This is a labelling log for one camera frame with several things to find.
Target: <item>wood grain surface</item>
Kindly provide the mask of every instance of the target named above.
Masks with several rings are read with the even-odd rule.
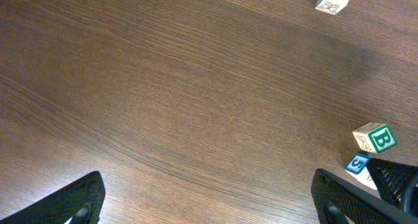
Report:
[[[318,223],[370,121],[418,166],[418,0],[315,2],[0,0],[0,219],[98,170],[101,223]]]

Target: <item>letter on block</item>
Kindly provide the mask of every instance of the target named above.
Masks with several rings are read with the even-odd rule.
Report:
[[[354,130],[353,135],[360,149],[367,152],[381,153],[398,144],[392,129],[385,123],[368,123]]]
[[[376,187],[376,184],[373,182],[373,179],[366,168],[369,160],[369,156],[357,154],[346,166],[346,171],[363,185],[366,185],[373,190],[377,190],[378,188]]]
[[[335,15],[347,6],[349,0],[318,0],[315,9]]]

